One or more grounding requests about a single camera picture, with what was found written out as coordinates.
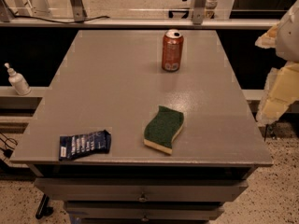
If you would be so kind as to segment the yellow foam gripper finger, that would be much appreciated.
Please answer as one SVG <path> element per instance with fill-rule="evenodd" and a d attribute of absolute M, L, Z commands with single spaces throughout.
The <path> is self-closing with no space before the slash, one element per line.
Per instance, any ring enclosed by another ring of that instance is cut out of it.
<path fill-rule="evenodd" d="M 263 97 L 258 106 L 256 121 L 259 126 L 278 121 L 290 105 L 299 100 L 299 63 L 286 62 L 272 68 L 267 75 Z"/>
<path fill-rule="evenodd" d="M 262 49 L 274 49 L 277 45 L 277 33 L 278 24 L 275 24 L 266 33 L 258 37 L 255 41 L 255 45 Z"/>

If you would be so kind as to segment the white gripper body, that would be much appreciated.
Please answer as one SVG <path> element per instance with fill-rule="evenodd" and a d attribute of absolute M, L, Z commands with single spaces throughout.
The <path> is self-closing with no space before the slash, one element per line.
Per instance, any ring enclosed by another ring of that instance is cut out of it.
<path fill-rule="evenodd" d="M 286 61 L 299 62 L 299 0 L 279 22 L 276 55 Z"/>

